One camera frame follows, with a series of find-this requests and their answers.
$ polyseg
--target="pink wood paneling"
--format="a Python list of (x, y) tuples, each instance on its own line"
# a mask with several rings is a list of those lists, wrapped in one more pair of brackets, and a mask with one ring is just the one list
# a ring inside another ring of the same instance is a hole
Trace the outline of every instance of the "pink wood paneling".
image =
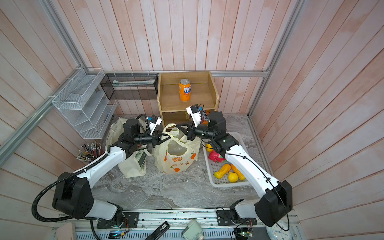
[[(262, 70), (269, 65), (297, 2), (56, 1), (59, 14), (69, 21), (65, 27), (71, 28), (69, 32), (79, 42), (76, 46), (84, 48), (81, 52), (89, 59), (88, 67), (101, 64), (105, 70), (116, 71)], [(321, 12), (325, 3), (313, 3), (314, 8), (320, 7), (314, 12)], [(225, 112), (248, 112), (259, 83), (258, 78), (219, 78), (216, 85), (219, 92), (223, 90)], [(150, 103), (133, 103), (136, 107), (132, 105), (132, 113), (155, 112), (149, 110), (154, 107)]]
[(310, 1), (303, 11), (252, 119), (275, 176), (293, 187), (307, 239), (375, 239), (384, 1)]
[[(63, 23), (70, 25), (67, 19)], [(81, 46), (74, 30), (71, 28), (69, 32), (75, 44)], [(0, 42), (0, 144), (4, 144), (77, 64), (38, 0), (1, 1)], [(83, 48), (79, 51), (86, 63), (97, 66), (97, 62), (89, 61)], [(35, 233), (44, 238), (51, 232), (52, 223), (39, 222), (32, 216), (31, 203), (64, 171), (73, 172), (84, 166), (76, 159), (84, 143), (53, 109), (1, 167), (0, 224), (6, 238), (13, 238), (8, 226), (15, 222), (28, 229), (18, 237), (31, 238), (30, 234)], [(59, 214), (52, 209), (53, 194), (49, 190), (39, 202), (43, 216)]]

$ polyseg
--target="black mesh basket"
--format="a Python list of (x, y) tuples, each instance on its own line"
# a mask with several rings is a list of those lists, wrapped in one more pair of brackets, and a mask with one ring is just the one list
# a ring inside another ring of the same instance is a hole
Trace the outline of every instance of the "black mesh basket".
[(101, 87), (109, 100), (157, 100), (157, 74), (108, 73)]

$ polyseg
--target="white wire rack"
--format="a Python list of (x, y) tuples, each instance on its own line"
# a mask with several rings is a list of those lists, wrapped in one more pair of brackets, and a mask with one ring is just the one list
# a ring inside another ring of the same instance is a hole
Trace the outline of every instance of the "white wire rack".
[(82, 138), (101, 139), (117, 107), (95, 91), (103, 77), (102, 69), (91, 75), (82, 68), (52, 101)]

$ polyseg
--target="wire organizer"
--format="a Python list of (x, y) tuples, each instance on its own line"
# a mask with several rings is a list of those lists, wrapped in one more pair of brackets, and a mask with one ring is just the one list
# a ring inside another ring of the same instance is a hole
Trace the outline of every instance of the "wire organizer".
[(157, 100), (157, 74), (108, 73), (100, 85), (110, 100)]
[(102, 69), (93, 75), (81, 68), (52, 101), (82, 138), (101, 139), (117, 107), (109, 104), (104, 91), (96, 88), (104, 77)]

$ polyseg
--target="black cable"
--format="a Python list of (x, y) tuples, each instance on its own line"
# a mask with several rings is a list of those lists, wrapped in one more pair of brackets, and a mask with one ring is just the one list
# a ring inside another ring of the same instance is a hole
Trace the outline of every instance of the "black cable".
[(267, 178), (267, 176), (264, 174), (264, 172), (263, 172), (263, 171), (262, 171), (262, 170), (261, 170), (261, 169), (260, 169), (254, 162), (253, 162), (253, 161), (251, 161), (249, 158), (247, 158), (247, 157), (245, 157), (245, 156), (241, 156), (241, 155), (237, 155), (237, 154), (231, 154), (231, 153), (226, 153), (226, 155), (233, 155), (233, 156), (242, 157), (243, 159), (247, 159), (247, 160), (250, 161), (253, 165), (255, 165), (255, 166), (257, 167), (257, 169), (259, 169), (259, 171), (264, 175), (266, 181), (269, 182), (269, 183), (271, 184), (272, 189), (275, 190), (277, 196), (280, 198), (280, 201), (281, 201), (281, 203), (282, 203), (283, 206), (284, 206), (285, 213), (286, 213), (286, 215), (287, 215), (288, 229), (283, 229), (278, 223), (276, 223), (276, 224), (277, 224), (283, 231), (288, 232), (288, 231), (289, 231), (289, 227), (290, 227), (290, 225), (289, 225), (289, 217), (288, 217), (288, 210), (287, 210), (287, 208), (286, 208), (286, 206), (285, 206), (285, 204), (284, 204), (282, 198), (280, 197), (280, 194), (277, 192), (277, 190), (275, 189), (275, 187), (273, 186), (273, 184), (271, 183), (271, 181)]
[[(91, 169), (92, 167), (96, 166), (98, 163), (100, 163), (102, 160), (104, 160), (106, 157), (108, 156), (108, 153), (105, 153), (103, 156), (100, 157), (99, 160), (97, 160), (95, 163), (89, 165), (88, 167), (85, 167), (86, 170), (89, 170)], [(39, 203), (40, 199), (42, 198), (42, 196), (47, 192), (49, 191), (51, 188), (53, 188), (54, 186), (56, 186), (57, 184), (61, 183), (62, 181), (65, 181), (71, 177), (74, 177), (74, 176), (77, 176), (83, 172), (85, 172), (86, 170), (82, 169), (80, 171), (77, 171), (77, 172), (74, 172), (74, 173), (71, 173), (69, 174), (68, 176), (62, 178), (62, 179), (59, 179), (53, 183), (51, 183), (49, 186), (47, 186), (46, 188), (44, 188), (35, 198), (35, 200), (33, 201), (32, 203), (32, 207), (31, 207), (31, 210), (32, 210), (32, 215), (34, 218), (36, 218), (37, 220), (41, 221), (41, 222), (59, 222), (59, 221), (64, 221), (64, 220), (68, 220), (68, 219), (71, 219), (73, 217), (71, 216), (65, 216), (65, 217), (57, 217), (57, 218), (46, 218), (46, 217), (43, 217), (41, 216), (38, 211), (37, 211), (37, 204)]]
[(145, 131), (144, 129), (143, 129), (143, 131), (144, 131), (144, 132), (147, 132), (148, 134), (150, 134), (150, 133), (151, 133), (151, 129), (149, 128), (149, 121), (148, 121), (148, 119), (147, 119), (147, 115), (146, 115), (145, 113), (142, 113), (142, 114), (140, 114), (139, 116), (137, 116), (136, 119), (139, 119), (139, 118), (141, 118), (142, 116), (145, 117), (145, 124), (146, 124), (146, 129), (147, 129), (147, 131)]
[(242, 225), (243, 223), (245, 223), (246, 221), (248, 221), (249, 219), (250, 219), (250, 218), (247, 218), (244, 222), (240, 223), (239, 225), (237, 225), (237, 226), (233, 229), (233, 232), (232, 232), (232, 234), (231, 234), (231, 239), (232, 239), (233, 234), (235, 233), (235, 230), (236, 230), (240, 225)]
[(92, 230), (92, 233), (93, 233), (93, 236), (96, 238), (96, 240), (101, 240), (97, 235), (96, 235), (96, 232), (95, 232), (95, 228), (93, 226), (93, 220), (89, 220), (91, 222), (91, 230)]
[(140, 149), (138, 149), (138, 150), (136, 150), (136, 151), (145, 150), (145, 149), (148, 149), (148, 144), (147, 144), (146, 147), (140, 148)]
[(141, 125), (141, 123), (139, 123), (139, 126), (141, 127), (141, 129), (143, 130), (143, 132), (146, 133), (146, 131), (144, 130), (144, 127), (143, 127), (143, 125)]
[(200, 139), (202, 142), (204, 142), (204, 143), (206, 143), (206, 144), (210, 144), (209, 142), (205, 142), (205, 141), (203, 141), (202, 139)]
[(215, 213), (216, 213), (216, 215), (217, 216), (219, 216), (219, 217), (221, 217), (221, 218), (223, 218), (223, 216), (220, 216), (219, 214), (218, 214), (218, 212), (217, 212), (217, 210), (218, 209), (223, 209), (222, 207), (217, 207), (217, 208), (215, 208)]

